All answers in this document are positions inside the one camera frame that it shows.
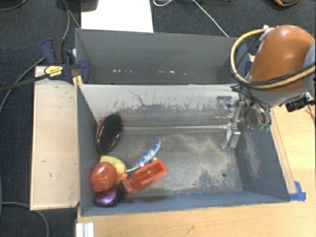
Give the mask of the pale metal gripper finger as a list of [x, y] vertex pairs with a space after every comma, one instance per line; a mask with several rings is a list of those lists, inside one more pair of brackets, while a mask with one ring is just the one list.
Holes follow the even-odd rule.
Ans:
[[217, 109], [224, 109], [224, 110], [230, 109], [230, 108], [235, 108], [238, 101], [239, 100], [237, 98], [234, 98], [231, 95], [217, 96], [216, 108]]
[[237, 122], [229, 122], [226, 128], [225, 141], [221, 144], [222, 150], [236, 149], [241, 132]]

